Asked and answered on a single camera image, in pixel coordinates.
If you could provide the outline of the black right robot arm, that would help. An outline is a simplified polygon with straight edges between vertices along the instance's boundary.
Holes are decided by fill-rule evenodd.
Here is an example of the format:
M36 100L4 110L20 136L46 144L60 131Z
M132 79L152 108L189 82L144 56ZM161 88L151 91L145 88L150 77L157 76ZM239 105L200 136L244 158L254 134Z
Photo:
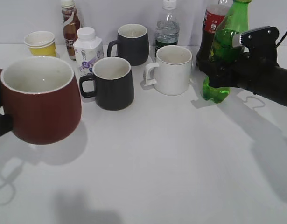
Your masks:
M241 88L287 107L287 69L277 63L273 44L249 48L231 63L200 61L199 69L211 87Z

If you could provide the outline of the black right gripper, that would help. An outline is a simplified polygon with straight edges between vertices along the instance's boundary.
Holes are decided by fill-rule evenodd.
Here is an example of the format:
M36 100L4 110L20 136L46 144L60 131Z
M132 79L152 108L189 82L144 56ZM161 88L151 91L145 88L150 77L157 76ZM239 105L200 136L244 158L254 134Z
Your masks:
M199 61L199 70L207 75L209 86L232 87L231 68L235 86L256 93L256 85L264 73L278 66L277 47L275 44L264 44L248 47L248 50L232 66L226 61Z

